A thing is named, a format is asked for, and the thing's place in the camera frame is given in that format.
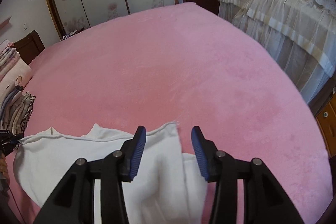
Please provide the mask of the person's left hand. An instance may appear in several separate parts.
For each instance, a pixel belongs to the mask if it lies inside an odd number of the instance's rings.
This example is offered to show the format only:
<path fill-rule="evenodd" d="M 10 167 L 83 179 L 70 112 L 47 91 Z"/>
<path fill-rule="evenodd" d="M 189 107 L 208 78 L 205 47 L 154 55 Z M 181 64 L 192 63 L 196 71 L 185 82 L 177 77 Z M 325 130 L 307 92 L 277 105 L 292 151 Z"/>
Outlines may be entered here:
<path fill-rule="evenodd" d="M 9 171 L 8 171 L 8 165 L 6 162 L 6 157 L 3 153 L 1 154 L 1 158 L 0 158 L 0 172 L 6 178 L 7 184 L 9 185 L 10 176 L 9 176 Z"/>

